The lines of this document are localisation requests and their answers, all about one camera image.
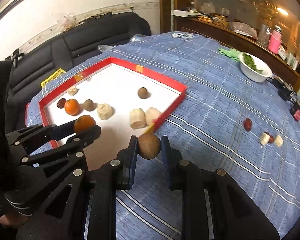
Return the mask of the large orange tangerine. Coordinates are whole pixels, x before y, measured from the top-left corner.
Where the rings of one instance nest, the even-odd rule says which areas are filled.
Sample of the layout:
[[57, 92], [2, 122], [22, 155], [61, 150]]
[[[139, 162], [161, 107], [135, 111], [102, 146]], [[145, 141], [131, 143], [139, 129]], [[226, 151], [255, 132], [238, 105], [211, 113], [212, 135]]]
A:
[[74, 132], [81, 133], [92, 126], [96, 125], [96, 121], [90, 115], [80, 116], [74, 123]]

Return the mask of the small orange tangerine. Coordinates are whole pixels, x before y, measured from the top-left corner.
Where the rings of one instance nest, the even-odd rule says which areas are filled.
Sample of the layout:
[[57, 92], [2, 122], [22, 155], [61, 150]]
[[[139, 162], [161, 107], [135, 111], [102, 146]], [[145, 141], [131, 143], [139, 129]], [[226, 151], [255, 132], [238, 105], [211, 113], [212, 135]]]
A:
[[66, 100], [64, 109], [68, 115], [75, 116], [80, 111], [80, 105], [76, 99], [69, 99]]

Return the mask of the small brown round fruit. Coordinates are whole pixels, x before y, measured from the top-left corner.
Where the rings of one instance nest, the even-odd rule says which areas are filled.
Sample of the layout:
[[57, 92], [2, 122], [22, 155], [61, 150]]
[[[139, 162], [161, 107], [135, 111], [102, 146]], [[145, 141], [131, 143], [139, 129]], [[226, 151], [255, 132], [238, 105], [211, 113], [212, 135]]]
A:
[[85, 100], [85, 102], [83, 103], [83, 108], [86, 111], [93, 111], [95, 107], [95, 103], [91, 99]]

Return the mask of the red date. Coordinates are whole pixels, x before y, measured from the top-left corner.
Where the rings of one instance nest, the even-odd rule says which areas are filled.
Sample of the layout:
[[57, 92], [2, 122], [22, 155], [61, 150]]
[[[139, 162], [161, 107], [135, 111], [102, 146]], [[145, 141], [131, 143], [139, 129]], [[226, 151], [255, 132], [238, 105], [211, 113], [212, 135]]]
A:
[[57, 102], [57, 107], [60, 108], [60, 109], [63, 109], [65, 103], [66, 103], [66, 99], [65, 99], [65, 98], [61, 98], [61, 99]]
[[244, 129], [249, 132], [251, 130], [251, 127], [252, 127], [252, 121], [251, 121], [251, 119], [250, 118], [246, 118], [244, 120], [244, 122], [243, 122], [243, 126], [244, 126]]

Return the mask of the small beige piece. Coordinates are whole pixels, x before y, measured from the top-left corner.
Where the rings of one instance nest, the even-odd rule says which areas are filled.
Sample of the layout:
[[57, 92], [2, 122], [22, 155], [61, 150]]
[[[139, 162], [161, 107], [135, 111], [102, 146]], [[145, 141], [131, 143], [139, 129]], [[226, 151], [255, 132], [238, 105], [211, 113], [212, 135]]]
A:
[[78, 92], [78, 88], [75, 87], [75, 86], [71, 86], [71, 87], [68, 89], [68, 91], [67, 91], [67, 93], [68, 93], [70, 96], [74, 96], [75, 94], [77, 94], [77, 92]]

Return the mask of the white layered cake piece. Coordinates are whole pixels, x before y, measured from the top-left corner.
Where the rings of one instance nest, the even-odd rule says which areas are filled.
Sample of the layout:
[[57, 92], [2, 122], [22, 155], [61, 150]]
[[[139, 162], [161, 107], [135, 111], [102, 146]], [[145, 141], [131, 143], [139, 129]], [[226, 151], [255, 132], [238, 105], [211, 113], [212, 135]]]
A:
[[132, 129], [144, 128], [146, 126], [145, 113], [141, 108], [136, 108], [129, 113], [130, 127]]

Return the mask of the white round cake piece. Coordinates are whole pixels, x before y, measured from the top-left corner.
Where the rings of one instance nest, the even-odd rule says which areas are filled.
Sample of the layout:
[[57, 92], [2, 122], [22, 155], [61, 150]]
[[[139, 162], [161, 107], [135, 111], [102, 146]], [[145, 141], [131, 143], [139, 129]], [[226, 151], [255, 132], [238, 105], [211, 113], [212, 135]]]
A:
[[159, 117], [161, 116], [161, 112], [157, 110], [154, 107], [150, 107], [146, 113], [145, 113], [145, 118], [146, 118], [146, 124], [150, 126], [152, 123], [154, 123]]

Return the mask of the red box white inside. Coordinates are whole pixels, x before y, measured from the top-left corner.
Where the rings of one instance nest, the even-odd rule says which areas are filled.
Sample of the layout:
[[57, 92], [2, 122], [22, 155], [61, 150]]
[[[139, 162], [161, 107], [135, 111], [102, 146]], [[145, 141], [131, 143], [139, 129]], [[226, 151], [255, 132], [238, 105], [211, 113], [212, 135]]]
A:
[[[91, 99], [95, 104], [107, 103], [113, 108], [113, 115], [108, 120], [101, 120], [97, 110], [80, 110], [76, 116], [68, 115], [64, 109], [57, 107], [61, 98], [72, 98], [67, 91], [71, 86], [78, 88], [73, 96], [80, 105]], [[149, 97], [141, 99], [138, 90], [145, 87]], [[90, 115], [101, 127], [101, 135], [85, 148], [85, 156], [89, 170], [99, 168], [113, 160], [117, 152], [128, 146], [130, 137], [143, 133], [153, 133], [164, 120], [175, 110], [185, 98], [186, 86], [182, 83], [125, 60], [109, 57], [88, 68], [80, 68], [79, 72], [62, 77], [43, 91], [27, 106], [26, 122], [33, 125], [62, 125], [82, 115]], [[146, 112], [154, 107], [161, 116], [150, 126], [132, 129], [129, 113], [141, 108]]]

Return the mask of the blue plaid tablecloth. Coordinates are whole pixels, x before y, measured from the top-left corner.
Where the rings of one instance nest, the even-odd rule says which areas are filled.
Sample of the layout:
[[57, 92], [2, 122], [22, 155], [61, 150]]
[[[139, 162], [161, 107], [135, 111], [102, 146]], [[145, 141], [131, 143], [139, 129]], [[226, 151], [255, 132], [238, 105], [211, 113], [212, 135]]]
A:
[[[62, 77], [112, 56], [186, 85], [184, 101], [157, 135], [167, 135], [198, 167], [226, 170], [283, 237], [300, 216], [300, 121], [274, 85], [249, 80], [219, 47], [195, 34], [154, 35], [91, 57]], [[246, 118], [252, 121], [249, 132]]]

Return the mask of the black sofa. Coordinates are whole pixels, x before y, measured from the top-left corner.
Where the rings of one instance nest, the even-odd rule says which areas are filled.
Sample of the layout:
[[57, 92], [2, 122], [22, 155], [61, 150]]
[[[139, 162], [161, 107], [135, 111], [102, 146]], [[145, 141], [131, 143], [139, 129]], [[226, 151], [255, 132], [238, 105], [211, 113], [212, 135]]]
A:
[[25, 127], [25, 109], [41, 83], [58, 69], [69, 71], [100, 55], [101, 44], [119, 46], [136, 34], [151, 35], [149, 23], [134, 12], [105, 14], [59, 34], [26, 53], [12, 68], [8, 83], [5, 131]]

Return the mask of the white bowl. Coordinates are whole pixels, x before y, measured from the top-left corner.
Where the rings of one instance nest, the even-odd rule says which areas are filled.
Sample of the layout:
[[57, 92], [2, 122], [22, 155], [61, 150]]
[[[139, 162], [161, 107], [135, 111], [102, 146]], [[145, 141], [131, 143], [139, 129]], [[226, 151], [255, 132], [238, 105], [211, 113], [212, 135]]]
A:
[[270, 67], [258, 57], [249, 53], [240, 52], [238, 58], [242, 73], [250, 80], [262, 83], [267, 78], [273, 77], [273, 72]]

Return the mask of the green leafy vegetables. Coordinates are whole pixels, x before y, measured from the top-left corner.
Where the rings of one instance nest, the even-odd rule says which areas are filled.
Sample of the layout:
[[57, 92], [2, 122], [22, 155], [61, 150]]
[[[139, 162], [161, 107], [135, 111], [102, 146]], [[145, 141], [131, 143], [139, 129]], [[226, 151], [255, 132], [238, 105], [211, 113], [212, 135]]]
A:
[[250, 55], [243, 53], [243, 61], [252, 70], [258, 72], [259, 74], [263, 73], [263, 70], [257, 68], [254, 59]]

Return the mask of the green cloth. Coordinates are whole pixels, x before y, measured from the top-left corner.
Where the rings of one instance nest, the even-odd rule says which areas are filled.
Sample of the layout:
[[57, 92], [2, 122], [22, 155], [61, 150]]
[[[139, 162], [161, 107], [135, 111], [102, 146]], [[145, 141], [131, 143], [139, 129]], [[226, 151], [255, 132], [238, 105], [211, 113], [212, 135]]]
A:
[[232, 59], [233, 61], [240, 63], [240, 59], [239, 59], [239, 55], [241, 53], [240, 51], [232, 48], [230, 49], [219, 48], [218, 51], [221, 55], [224, 55]]

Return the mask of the pink thermos bottle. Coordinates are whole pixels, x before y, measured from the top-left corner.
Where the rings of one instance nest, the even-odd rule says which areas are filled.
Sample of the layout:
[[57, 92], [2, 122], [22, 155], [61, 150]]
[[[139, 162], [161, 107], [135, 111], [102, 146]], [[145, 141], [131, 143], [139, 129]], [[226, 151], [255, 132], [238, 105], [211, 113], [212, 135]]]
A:
[[270, 39], [268, 44], [268, 49], [272, 53], [277, 54], [279, 52], [279, 48], [281, 45], [281, 38], [282, 38], [282, 28], [280, 28], [278, 25], [275, 25], [274, 29], [270, 33]]

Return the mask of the clear glass jar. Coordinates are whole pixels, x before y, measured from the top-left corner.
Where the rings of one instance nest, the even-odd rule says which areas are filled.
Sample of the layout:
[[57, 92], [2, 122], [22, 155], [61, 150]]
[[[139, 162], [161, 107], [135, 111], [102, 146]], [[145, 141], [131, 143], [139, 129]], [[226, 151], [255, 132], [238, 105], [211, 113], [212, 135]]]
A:
[[270, 27], [263, 24], [262, 28], [259, 32], [257, 41], [260, 43], [262, 46], [267, 47], [269, 43], [269, 37], [270, 37]]

